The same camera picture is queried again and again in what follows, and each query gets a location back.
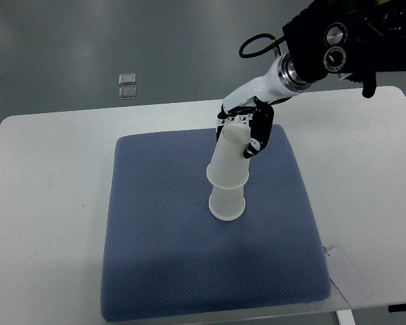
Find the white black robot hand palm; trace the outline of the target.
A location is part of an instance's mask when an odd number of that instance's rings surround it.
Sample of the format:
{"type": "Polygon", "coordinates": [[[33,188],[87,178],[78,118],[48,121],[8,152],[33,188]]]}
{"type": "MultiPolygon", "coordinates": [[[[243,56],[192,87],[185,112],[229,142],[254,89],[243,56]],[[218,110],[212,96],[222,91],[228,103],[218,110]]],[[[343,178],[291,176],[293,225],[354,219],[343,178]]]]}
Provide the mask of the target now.
{"type": "Polygon", "coordinates": [[[275,59],[270,69],[261,77],[256,77],[226,96],[222,103],[223,112],[232,115],[245,108],[255,107],[254,99],[272,104],[294,97],[310,87],[297,74],[290,54],[275,59]]]}

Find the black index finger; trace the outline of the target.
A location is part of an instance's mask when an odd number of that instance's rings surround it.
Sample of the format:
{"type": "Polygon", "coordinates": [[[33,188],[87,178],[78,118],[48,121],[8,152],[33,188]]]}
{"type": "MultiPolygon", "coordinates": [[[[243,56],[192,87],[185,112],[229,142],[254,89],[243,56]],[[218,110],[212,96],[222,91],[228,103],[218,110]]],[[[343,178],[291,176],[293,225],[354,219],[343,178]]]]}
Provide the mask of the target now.
{"type": "Polygon", "coordinates": [[[252,123],[252,113],[241,114],[240,122],[243,124],[251,124],[252,123]]]}

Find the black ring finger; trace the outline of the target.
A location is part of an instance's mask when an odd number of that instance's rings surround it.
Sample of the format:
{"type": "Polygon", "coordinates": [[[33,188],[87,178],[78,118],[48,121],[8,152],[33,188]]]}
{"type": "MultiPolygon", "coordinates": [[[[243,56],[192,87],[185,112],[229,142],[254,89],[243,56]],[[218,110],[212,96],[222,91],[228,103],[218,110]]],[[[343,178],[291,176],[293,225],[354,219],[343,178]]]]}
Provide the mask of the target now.
{"type": "Polygon", "coordinates": [[[224,126],[227,125],[228,123],[233,121],[233,117],[232,116],[228,116],[225,120],[224,120],[224,126]]]}

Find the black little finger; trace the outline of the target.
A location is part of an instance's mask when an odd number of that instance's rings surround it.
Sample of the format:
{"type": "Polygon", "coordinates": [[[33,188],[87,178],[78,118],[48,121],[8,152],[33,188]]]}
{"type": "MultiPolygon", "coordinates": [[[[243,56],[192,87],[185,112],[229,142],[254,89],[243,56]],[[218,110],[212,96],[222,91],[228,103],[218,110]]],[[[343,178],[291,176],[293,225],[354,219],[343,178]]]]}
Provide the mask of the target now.
{"type": "Polygon", "coordinates": [[[217,123],[216,123],[216,141],[219,140],[222,128],[224,126],[224,113],[220,112],[217,114],[217,123]]]}

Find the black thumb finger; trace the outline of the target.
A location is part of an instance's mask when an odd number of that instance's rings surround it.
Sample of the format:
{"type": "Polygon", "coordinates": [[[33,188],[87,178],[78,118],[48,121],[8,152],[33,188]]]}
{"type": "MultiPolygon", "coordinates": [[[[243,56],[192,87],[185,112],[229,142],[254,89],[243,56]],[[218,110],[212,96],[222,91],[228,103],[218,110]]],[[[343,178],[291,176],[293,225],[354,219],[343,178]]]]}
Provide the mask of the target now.
{"type": "Polygon", "coordinates": [[[252,107],[246,117],[246,124],[250,127],[250,142],[243,155],[245,159],[256,156],[264,150],[269,142],[273,119],[273,107],[260,100],[254,100],[255,107],[252,107]]]}

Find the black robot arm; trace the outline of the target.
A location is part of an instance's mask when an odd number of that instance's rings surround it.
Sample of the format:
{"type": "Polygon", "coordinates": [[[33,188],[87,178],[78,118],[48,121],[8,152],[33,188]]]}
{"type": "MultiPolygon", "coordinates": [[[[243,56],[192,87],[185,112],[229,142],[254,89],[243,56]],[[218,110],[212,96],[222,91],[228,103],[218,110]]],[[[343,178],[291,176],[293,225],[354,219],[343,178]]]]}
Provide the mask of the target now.
{"type": "Polygon", "coordinates": [[[249,126],[247,159],[267,146],[273,106],[327,75],[362,84],[371,98],[379,72],[406,71],[406,1],[314,1],[270,41],[268,72],[230,93],[217,116],[218,133],[230,121],[249,126]]]}

